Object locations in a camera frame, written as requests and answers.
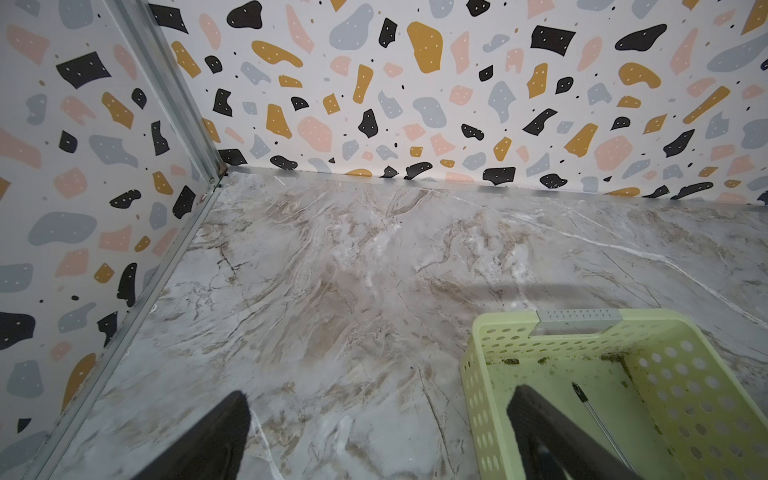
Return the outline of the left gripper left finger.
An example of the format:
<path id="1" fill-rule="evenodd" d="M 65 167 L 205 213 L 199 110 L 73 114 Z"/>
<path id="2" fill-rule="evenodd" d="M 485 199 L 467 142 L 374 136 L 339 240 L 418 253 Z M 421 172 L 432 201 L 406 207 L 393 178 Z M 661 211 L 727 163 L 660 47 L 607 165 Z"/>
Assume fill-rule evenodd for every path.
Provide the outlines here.
<path id="1" fill-rule="evenodd" d="M 233 391 L 134 479 L 236 479 L 250 421 L 246 395 Z"/>

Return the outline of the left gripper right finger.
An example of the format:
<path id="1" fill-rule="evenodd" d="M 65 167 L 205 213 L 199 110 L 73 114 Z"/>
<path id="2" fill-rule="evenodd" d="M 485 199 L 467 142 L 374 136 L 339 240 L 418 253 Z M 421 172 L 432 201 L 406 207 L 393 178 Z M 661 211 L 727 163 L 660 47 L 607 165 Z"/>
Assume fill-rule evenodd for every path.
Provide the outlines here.
<path id="1" fill-rule="evenodd" d="M 526 479 L 637 479 L 619 459 L 528 385 L 506 409 Z"/>

